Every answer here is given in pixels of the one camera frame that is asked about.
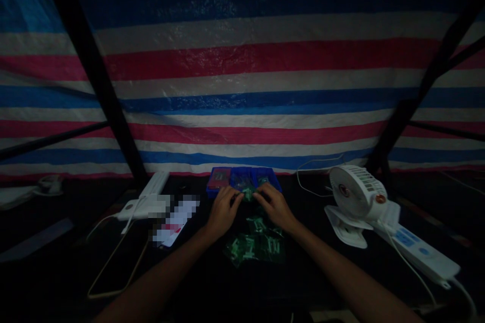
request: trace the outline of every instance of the person's right hand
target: person's right hand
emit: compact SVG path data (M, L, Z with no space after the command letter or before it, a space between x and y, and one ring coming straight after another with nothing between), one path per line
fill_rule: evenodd
M263 184L258 188L258 191L263 192L269 198L268 202L261 194L253 193L253 197L262 205L270 220L286 232L294 230L299 222L288 207L281 192L269 183Z

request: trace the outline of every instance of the person's left hand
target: person's left hand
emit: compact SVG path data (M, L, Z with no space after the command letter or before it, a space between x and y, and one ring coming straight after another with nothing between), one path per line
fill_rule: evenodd
M231 207L231 198L238 194ZM243 200L244 194L232 187L223 187L217 194L212 205L211 215L205 225L205 230L213 242L224 235L232 226L236 217L237 208Z

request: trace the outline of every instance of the striped tarp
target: striped tarp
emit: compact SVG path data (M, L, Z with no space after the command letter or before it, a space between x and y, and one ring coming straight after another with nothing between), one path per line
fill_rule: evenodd
M467 0L80 0L149 172L345 153L363 164ZM105 120L52 0L0 0L0 148ZM460 45L485 34L480 15ZM485 52L414 120L485 133ZM395 170L477 168L483 143L408 127ZM315 162L306 169L340 161ZM0 163L4 177L129 175L109 129Z

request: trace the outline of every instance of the white stripe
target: white stripe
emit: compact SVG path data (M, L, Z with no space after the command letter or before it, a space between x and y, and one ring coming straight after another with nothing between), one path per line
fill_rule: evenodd
M12 138L0 139L0 149L20 145L35 140L36 138ZM287 157L307 155L331 155L340 154L351 150L363 150L373 148L378 137L359 139L349 142L341 142L327 145L202 145L202 144L181 144L156 141L136 140L139 151L170 152L182 154L202 153L214 156L225 157ZM116 149L120 147L115 139L108 138L79 138L62 141L50 145L44 149Z
M212 77L114 82L120 99L251 92L417 87L423 70L371 69L244 73Z
M251 92L313 91L356 88L418 87L424 70L380 68L265 72L211 77L190 77L113 82L120 99L187 97ZM451 70L439 77L434 88L482 87L485 69ZM0 85L62 86L94 94L87 81L43 81L0 71Z
M94 90L89 81L49 81L19 74L14 74L0 70L1 86L17 87L64 87L84 93L94 94Z
M2 107L0 120L10 121L106 121L102 109L43 109L37 107Z
M0 56L75 56L66 33L0 33Z
M78 163L67 165L52 165L46 163L0 165L0 174L6 176L21 176L41 173L69 173L72 175L90 175L98 173L127 174L130 173L130 168L128 167L128 164L124 163Z
M387 120L393 110L329 115L152 115L125 113L131 124L174 125L183 127L248 127L270 129L319 129L365 125ZM36 109L33 107L5 107L0 109L0 119L11 121L90 121L106 118L101 109Z
M433 12L311 14L140 25L96 36L105 55L316 40L441 40L455 19ZM467 38L482 36L482 30L472 27Z
M427 109L416 110L414 121L485 122L485 109Z
M389 160L391 169L413 170L430 168L464 168L465 166L485 166L485 160L454 161L453 163L405 163L403 161Z
M395 147L424 150L482 150L485 144L470 139L438 139L401 136Z

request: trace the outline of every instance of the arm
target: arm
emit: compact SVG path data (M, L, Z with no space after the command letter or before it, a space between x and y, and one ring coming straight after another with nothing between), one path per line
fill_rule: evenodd
M231 227L244 195L231 187L219 191L207 224L180 248L151 268L106 307L95 322L144 322L156 319L192 265Z
M315 260L362 322L422 322L394 294L303 226L278 190L267 183L258 190L266 194L269 202L260 194L253 196L270 219L290 234Z

